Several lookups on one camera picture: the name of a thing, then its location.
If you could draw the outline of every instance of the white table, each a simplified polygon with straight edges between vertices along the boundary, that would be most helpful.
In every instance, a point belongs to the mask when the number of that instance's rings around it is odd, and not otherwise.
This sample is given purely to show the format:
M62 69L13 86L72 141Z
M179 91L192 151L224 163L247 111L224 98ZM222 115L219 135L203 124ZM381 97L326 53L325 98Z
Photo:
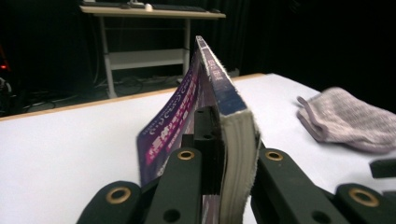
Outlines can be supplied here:
M368 162L396 157L319 144L296 118L297 96L318 94L276 75L235 81L267 147L287 152L319 187L334 192L355 182L395 190L396 179L374 180ZM0 119L0 223L75 223L93 195L118 180L139 182L135 138L172 95L144 93ZM245 223L254 223L247 206Z
M85 13L99 17L103 55L105 59L106 77L109 98L116 98L112 70L160 66L168 64L183 64L183 75L187 73L190 63L190 32L191 20L218 20L225 14L211 12L152 10L143 8L122 9L116 7L80 7ZM106 41L104 17L136 17L157 19L180 19L185 21L183 49L159 49L131 52L109 52Z

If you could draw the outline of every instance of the book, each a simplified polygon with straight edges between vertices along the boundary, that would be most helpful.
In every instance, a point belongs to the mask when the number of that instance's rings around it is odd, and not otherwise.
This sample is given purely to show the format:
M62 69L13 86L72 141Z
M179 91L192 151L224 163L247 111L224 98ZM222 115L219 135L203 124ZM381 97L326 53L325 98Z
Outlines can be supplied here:
M163 109L137 136L141 185L161 176L184 133L193 133L194 111L211 106L222 142L219 195L203 198L202 223L242 223L257 168L260 132L253 114L219 59L196 36L189 71Z

